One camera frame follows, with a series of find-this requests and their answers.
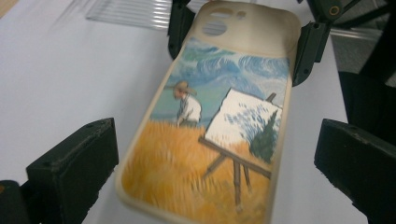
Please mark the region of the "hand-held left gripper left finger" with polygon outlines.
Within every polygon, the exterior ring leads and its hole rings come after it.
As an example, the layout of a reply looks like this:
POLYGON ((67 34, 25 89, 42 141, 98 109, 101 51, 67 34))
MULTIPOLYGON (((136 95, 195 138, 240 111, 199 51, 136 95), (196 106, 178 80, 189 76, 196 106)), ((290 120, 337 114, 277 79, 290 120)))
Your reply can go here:
POLYGON ((84 125, 26 168, 43 224, 81 224, 119 163, 115 121, 84 125))

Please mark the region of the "clear ridged plastic tray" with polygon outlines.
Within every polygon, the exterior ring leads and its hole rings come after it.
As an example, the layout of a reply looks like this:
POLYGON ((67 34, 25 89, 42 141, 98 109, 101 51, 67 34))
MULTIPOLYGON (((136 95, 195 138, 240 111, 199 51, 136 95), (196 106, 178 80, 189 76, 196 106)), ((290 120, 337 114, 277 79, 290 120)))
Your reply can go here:
POLYGON ((95 0, 86 19, 166 31, 172 0, 95 0))

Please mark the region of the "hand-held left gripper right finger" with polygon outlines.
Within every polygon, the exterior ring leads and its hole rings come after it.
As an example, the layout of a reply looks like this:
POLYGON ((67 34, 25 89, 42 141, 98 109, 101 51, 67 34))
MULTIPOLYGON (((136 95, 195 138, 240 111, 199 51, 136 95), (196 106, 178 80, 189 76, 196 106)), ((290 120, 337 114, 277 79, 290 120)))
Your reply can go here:
POLYGON ((356 126, 324 119, 314 164, 369 224, 396 224, 396 146, 356 126))

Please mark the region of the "light wooden table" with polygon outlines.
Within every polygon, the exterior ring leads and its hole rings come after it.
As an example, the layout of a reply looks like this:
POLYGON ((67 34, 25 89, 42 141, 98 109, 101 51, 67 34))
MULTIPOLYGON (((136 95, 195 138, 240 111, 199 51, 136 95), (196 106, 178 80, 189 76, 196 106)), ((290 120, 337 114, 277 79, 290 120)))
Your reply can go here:
POLYGON ((19 0, 0 0, 0 19, 4 17, 19 0))

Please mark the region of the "beige phone case painting print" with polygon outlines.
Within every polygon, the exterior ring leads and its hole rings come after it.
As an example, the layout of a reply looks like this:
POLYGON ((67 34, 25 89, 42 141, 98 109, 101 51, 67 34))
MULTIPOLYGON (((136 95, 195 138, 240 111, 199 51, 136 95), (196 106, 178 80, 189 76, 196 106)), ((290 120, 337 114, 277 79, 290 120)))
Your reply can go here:
POLYGON ((270 224, 301 24, 211 1, 116 174, 120 200, 174 224, 270 224))

